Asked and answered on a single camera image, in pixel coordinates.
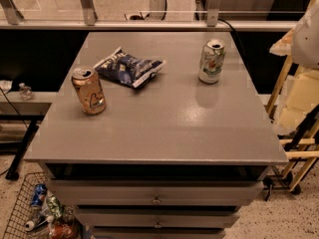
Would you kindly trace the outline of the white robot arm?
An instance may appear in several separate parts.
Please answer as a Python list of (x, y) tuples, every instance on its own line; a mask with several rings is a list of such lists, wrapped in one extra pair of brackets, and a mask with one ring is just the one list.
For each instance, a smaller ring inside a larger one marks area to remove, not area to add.
[(269, 52), (277, 56), (291, 56), (295, 64), (305, 68), (319, 69), (319, 0), (293, 29), (271, 46)]

